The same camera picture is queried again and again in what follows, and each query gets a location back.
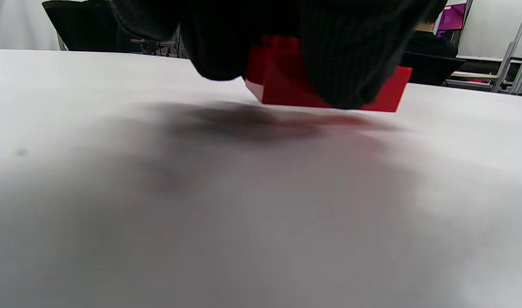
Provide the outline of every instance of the red lego brick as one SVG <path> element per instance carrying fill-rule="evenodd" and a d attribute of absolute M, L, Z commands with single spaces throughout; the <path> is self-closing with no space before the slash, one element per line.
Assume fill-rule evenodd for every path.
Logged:
<path fill-rule="evenodd" d="M 411 68 L 398 67 L 377 99 L 361 110 L 395 113 L 412 72 Z M 263 104 L 331 108 L 306 78 L 295 38 L 263 37 L 261 46 L 252 46 L 245 82 Z"/>

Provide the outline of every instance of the black shirt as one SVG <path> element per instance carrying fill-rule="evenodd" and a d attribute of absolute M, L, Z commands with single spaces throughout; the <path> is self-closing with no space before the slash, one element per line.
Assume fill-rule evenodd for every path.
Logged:
<path fill-rule="evenodd" d="M 450 41 L 426 31 L 415 31 L 405 50 L 411 53 L 442 56 L 445 58 L 456 58 L 458 55 L 458 48 Z"/>

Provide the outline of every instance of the black chair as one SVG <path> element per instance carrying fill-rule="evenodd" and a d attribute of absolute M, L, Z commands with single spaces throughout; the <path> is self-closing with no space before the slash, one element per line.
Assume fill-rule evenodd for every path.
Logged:
<path fill-rule="evenodd" d="M 410 83 L 440 86 L 465 60 L 406 52 L 400 66 L 412 68 Z"/>
<path fill-rule="evenodd" d="M 52 0 L 42 2 L 42 7 L 69 50 L 141 51 L 130 41 L 132 37 L 120 29 L 109 1 Z"/>

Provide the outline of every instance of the monitor screen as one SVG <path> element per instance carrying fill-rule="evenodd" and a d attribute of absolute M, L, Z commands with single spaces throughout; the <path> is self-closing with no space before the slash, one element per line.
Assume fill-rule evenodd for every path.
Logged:
<path fill-rule="evenodd" d="M 466 4 L 456 4 L 454 6 L 445 6 L 441 14 L 441 21 L 438 30 L 462 30 L 464 24 L 464 12 Z"/>

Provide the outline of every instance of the person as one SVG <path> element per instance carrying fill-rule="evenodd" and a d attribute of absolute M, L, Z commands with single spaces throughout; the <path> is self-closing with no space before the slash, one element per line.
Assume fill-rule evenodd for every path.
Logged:
<path fill-rule="evenodd" d="M 434 25 L 446 5 L 447 0 L 437 0 L 436 5 L 415 27 L 413 36 L 405 48 L 406 51 L 433 56 L 442 56 L 445 58 L 456 58 L 458 55 L 458 48 L 446 38 L 437 37 L 433 33 Z"/>
<path fill-rule="evenodd" d="M 130 33 L 164 41 L 180 25 L 196 70 L 211 80 L 244 76 L 262 35 L 300 40 L 304 69 L 329 105 L 358 109 L 376 98 L 413 28 L 439 0 L 112 0 Z"/>

